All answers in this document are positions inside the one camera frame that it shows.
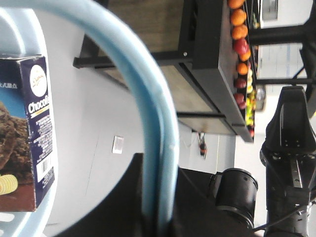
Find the logo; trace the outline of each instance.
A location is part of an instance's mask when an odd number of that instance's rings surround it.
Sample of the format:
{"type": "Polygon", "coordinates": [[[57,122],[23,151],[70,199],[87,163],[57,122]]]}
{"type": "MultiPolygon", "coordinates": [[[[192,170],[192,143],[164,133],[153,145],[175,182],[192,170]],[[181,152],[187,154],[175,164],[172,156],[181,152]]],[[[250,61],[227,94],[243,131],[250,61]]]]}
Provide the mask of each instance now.
{"type": "Polygon", "coordinates": [[[47,91],[47,79],[44,70],[34,65],[30,73],[30,85],[34,95],[42,97],[47,91]]]}

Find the orange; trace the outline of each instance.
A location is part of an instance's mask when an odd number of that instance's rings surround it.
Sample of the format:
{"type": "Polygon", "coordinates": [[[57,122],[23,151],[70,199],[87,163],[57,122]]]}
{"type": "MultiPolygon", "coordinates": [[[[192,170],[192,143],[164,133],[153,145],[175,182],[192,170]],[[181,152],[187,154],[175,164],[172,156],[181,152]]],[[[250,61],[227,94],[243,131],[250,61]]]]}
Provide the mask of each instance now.
{"type": "Polygon", "coordinates": [[[235,26],[232,30],[232,38],[234,40],[245,38],[247,34],[248,34],[248,27],[245,24],[241,24],[240,26],[235,26]]]}
{"type": "Polygon", "coordinates": [[[237,72],[240,75],[246,75],[248,73],[248,67],[245,63],[238,63],[237,65],[237,72]]]}
{"type": "Polygon", "coordinates": [[[239,59],[244,62],[244,61],[247,61],[251,56],[251,51],[248,50],[245,54],[241,54],[239,55],[239,59]]]}
{"type": "Polygon", "coordinates": [[[241,9],[236,9],[231,14],[231,23],[234,26],[240,26],[245,22],[247,18],[247,13],[241,9]]]}
{"type": "Polygon", "coordinates": [[[231,9],[240,8],[245,0],[228,0],[227,4],[231,9]]]}

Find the power cord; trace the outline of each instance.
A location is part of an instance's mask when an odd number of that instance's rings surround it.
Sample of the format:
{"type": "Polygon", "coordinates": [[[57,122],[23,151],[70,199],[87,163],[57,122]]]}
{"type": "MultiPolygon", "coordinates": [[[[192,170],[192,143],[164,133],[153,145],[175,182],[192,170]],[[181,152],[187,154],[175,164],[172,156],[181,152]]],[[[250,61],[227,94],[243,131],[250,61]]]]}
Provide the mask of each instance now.
{"type": "Polygon", "coordinates": [[[258,226],[258,227],[254,228],[252,230],[253,230],[253,232],[257,232],[257,231],[260,231],[260,230],[265,230],[268,227],[274,226],[274,225],[280,223],[281,221],[284,221],[285,219],[289,218],[291,215],[293,215],[295,212],[297,212],[299,209],[301,209],[304,206],[305,205],[299,205],[296,208],[294,208],[292,211],[288,212],[284,216],[281,216],[280,218],[276,219],[275,221],[272,221],[272,222],[266,223],[264,225],[258,226]]]}

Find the red apple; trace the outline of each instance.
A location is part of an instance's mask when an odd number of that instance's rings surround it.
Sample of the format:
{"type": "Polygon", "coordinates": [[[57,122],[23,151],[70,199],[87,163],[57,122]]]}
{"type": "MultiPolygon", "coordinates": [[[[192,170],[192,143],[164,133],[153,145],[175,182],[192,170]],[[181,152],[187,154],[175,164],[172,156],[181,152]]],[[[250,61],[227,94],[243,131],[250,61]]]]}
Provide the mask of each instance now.
{"type": "Polygon", "coordinates": [[[239,105],[241,102],[243,102],[244,96],[241,93],[235,93],[234,98],[236,100],[236,103],[239,105]]]}
{"type": "Polygon", "coordinates": [[[255,131],[253,129],[250,129],[249,130],[249,133],[250,133],[250,136],[251,137],[254,137],[255,136],[255,131]]]}
{"type": "Polygon", "coordinates": [[[245,101],[242,101],[241,103],[238,104],[238,107],[241,110],[244,110],[247,107],[247,103],[245,101]]]}
{"type": "Polygon", "coordinates": [[[241,38],[234,42],[233,49],[238,54],[245,54],[249,50],[249,45],[245,38],[241,38]]]}
{"type": "Polygon", "coordinates": [[[247,85],[247,82],[245,79],[238,78],[235,80],[235,87],[236,88],[242,89],[242,88],[245,88],[246,85],[247,85]]]}

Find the cookie box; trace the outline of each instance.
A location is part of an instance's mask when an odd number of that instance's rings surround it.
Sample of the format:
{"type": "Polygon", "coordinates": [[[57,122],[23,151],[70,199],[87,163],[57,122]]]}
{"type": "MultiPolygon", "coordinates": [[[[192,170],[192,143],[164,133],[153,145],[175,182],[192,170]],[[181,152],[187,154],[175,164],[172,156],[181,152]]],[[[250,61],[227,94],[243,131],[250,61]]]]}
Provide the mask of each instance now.
{"type": "Polygon", "coordinates": [[[45,57],[0,57],[0,211],[35,211],[54,182],[45,57]]]}

